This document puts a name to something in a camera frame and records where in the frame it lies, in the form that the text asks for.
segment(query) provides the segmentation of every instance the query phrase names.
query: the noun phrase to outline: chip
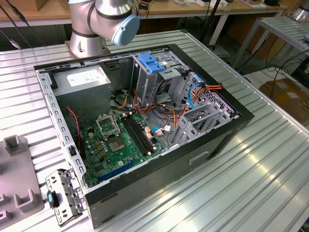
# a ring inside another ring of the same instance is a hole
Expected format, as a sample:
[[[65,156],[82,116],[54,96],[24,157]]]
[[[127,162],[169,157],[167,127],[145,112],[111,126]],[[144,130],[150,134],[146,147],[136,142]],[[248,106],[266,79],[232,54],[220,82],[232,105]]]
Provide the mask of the chip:
[[[119,136],[109,139],[107,141],[107,144],[110,146],[112,152],[119,151],[126,147],[124,141],[122,141]]]
[[[98,165],[98,166],[95,167],[95,170],[96,170],[96,172],[98,173],[98,172],[104,170],[104,167],[103,167],[102,164],[100,164],[100,165]]]

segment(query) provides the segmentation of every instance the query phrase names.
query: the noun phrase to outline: open computer tower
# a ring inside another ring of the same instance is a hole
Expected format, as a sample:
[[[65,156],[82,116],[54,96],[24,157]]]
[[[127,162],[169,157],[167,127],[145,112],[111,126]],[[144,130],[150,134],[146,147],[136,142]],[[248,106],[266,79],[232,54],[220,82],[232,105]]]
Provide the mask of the open computer tower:
[[[68,170],[46,177],[59,226],[94,228],[216,156],[253,118],[176,45],[35,67]]]

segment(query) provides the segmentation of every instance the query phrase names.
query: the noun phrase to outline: blue pcie slot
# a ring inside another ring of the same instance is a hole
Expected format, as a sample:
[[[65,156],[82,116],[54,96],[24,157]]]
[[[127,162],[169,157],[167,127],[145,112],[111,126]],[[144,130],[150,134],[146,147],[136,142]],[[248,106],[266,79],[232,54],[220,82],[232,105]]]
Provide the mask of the blue pcie slot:
[[[117,174],[119,174],[119,173],[121,173],[121,172],[123,172],[123,171],[125,171],[125,170],[127,170],[129,168],[131,168],[132,164],[135,161],[136,161],[136,159],[131,161],[130,163],[127,163],[126,165],[124,165],[124,166],[114,170],[114,171],[111,171],[110,173],[107,173],[107,174],[105,174],[103,176],[100,176],[99,178],[97,178],[97,181],[100,182],[100,181],[103,181],[103,180],[107,180],[107,179],[109,179],[109,178],[111,178],[111,177],[113,177],[113,176],[115,176],[115,175],[117,175]]]

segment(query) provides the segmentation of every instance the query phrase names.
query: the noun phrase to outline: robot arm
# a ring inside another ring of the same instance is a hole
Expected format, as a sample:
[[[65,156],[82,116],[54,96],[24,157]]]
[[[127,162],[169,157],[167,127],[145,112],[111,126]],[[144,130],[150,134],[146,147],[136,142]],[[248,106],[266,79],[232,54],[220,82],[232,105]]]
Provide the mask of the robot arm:
[[[139,29],[140,19],[132,13],[131,0],[69,0],[69,4],[73,29],[70,50],[79,58],[106,53],[103,38],[127,45]]]
[[[309,0],[303,0],[300,6],[290,15],[298,22],[308,22],[309,19]]]

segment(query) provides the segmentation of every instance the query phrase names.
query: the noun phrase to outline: ram slot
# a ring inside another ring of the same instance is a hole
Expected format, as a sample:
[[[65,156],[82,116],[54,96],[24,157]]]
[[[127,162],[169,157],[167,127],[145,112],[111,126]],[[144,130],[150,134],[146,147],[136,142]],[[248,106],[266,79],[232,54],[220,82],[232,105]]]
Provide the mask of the ram slot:
[[[140,130],[138,124],[131,117],[123,118],[122,123],[144,156],[148,155],[149,152],[154,151],[148,139]]]
[[[129,123],[135,129],[134,131],[137,131],[139,138],[142,139],[142,142],[145,144],[145,146],[147,146],[148,150],[153,152],[154,149],[153,149],[151,143],[149,142],[149,139],[146,137],[146,135],[139,128],[139,125],[137,124],[137,122],[132,117],[130,117]]]

